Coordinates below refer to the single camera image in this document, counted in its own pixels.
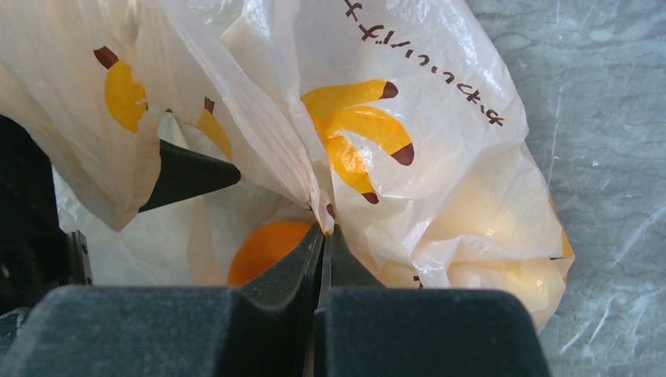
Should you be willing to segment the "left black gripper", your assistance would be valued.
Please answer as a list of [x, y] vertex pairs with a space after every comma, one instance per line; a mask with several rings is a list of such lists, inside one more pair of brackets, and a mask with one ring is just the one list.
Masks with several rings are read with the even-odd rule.
[[91, 285], [86, 238], [59, 225], [52, 164], [27, 131], [1, 118], [1, 312], [49, 291]]

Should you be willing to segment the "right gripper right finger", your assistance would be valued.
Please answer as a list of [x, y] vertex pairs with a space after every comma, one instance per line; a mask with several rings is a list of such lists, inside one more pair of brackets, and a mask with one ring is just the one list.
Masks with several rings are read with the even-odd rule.
[[525, 307], [505, 291], [388, 288], [336, 230], [324, 238], [316, 376], [547, 376]]

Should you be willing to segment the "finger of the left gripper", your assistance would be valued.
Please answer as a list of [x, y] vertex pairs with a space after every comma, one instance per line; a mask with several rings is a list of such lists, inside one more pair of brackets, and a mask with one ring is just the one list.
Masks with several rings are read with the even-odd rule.
[[159, 142], [161, 169], [144, 212], [227, 188], [238, 183], [240, 171], [232, 164], [198, 152]]

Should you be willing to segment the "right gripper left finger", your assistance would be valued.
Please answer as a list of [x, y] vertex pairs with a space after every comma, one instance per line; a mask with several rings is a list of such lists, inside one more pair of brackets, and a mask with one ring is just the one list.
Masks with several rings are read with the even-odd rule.
[[243, 287], [51, 291], [1, 362], [4, 376], [306, 376], [323, 234]]

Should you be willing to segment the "translucent orange plastic bag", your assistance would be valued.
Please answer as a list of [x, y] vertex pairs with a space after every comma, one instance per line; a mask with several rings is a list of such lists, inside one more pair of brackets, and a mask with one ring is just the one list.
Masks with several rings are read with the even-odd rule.
[[[470, 173], [551, 198], [464, 1], [4, 1], [1, 113], [51, 159], [101, 284], [220, 284], [285, 218], [340, 230], [379, 278]], [[240, 181], [140, 212], [161, 140]]]

